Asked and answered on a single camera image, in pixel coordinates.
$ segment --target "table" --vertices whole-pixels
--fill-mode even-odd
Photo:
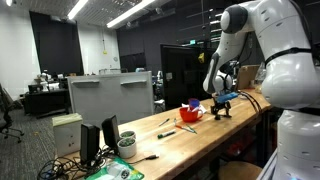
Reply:
[[[260,104],[262,111],[271,109],[271,105],[261,94],[253,90],[249,92]],[[211,99],[201,101],[207,109],[213,105]],[[174,128],[173,119],[176,118],[180,125],[185,125],[181,120],[178,109],[172,109],[160,114],[142,118],[126,124],[119,125],[119,131],[133,130],[137,138],[137,154],[127,162],[134,162],[149,155],[159,153],[160,158],[155,160],[143,161],[134,167],[145,175],[145,179],[179,179],[190,169],[197,168],[201,163],[208,162],[215,158],[227,147],[227,141],[243,130],[248,130],[254,125],[265,128],[264,118],[254,111],[248,100],[235,98],[231,100],[230,115],[231,119],[222,118],[214,120],[214,116],[204,114],[201,120],[195,123],[188,123],[198,134],[190,133],[181,129],[176,129],[174,135],[158,139],[157,135],[170,131]],[[159,127],[158,125],[165,119],[170,121]],[[266,138],[260,136],[258,147],[265,148]],[[103,134],[101,132],[100,145],[104,145]],[[265,154],[263,150],[258,150],[260,154]],[[78,153],[68,155],[68,158],[79,156]]]
[[[55,110],[64,109],[63,112],[69,113],[70,96],[68,89],[58,89],[39,93],[27,93],[25,95],[24,111],[25,114],[45,114]]]

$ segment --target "white partition board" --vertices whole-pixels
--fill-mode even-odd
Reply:
[[[101,128],[108,117],[123,124],[153,114],[151,72],[68,77],[73,113]]]

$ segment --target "pen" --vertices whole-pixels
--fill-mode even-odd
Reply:
[[[168,122],[170,120],[170,118],[166,119],[165,121],[163,121],[162,123],[159,124],[159,126],[162,126],[164,123]]]
[[[175,130],[175,129],[173,129],[173,130],[171,130],[171,131],[168,131],[168,132],[165,132],[165,133],[162,133],[162,134],[159,134],[159,135],[158,135],[158,139],[161,139],[161,138],[163,138],[163,137],[170,136],[171,134],[174,134],[174,133],[176,133],[176,130]]]
[[[180,128],[180,129],[183,129],[183,130],[186,130],[186,131],[189,131],[189,132],[194,133],[194,131],[192,131],[191,129],[187,129],[187,128],[182,127],[182,126],[180,126],[180,125],[175,125],[175,126],[178,127],[178,128]]]
[[[191,129],[194,133],[198,134],[196,130],[194,130],[191,126],[187,124],[188,128]]]

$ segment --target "wooden workbench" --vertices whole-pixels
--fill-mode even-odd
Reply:
[[[270,104],[261,94],[254,91],[249,92],[260,104],[262,111],[270,109]],[[160,157],[155,160],[146,160],[134,165],[134,167],[145,175],[145,179],[173,179],[183,171],[197,163],[199,160],[209,161],[210,153],[225,141],[230,139],[241,129],[248,125],[256,125],[259,114],[248,100],[235,98],[231,100],[231,119],[221,117],[214,119],[210,113],[212,99],[201,101],[208,110],[203,117],[195,122],[188,123],[197,134],[187,132],[174,127],[173,119],[176,118],[179,125],[185,126],[179,114],[179,108],[160,114],[142,118],[119,126],[119,131],[133,130],[136,132],[137,154],[125,159],[134,162],[149,155],[158,153]],[[159,124],[170,118],[170,121],[159,127]],[[168,137],[158,139],[157,135],[176,129],[176,133]],[[104,145],[103,135],[100,137],[101,146]]]

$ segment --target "red bowl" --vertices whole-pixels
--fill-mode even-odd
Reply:
[[[182,107],[179,109],[179,112],[184,122],[196,122],[203,116],[203,112],[200,109],[192,112],[191,110],[188,111],[188,107]]]

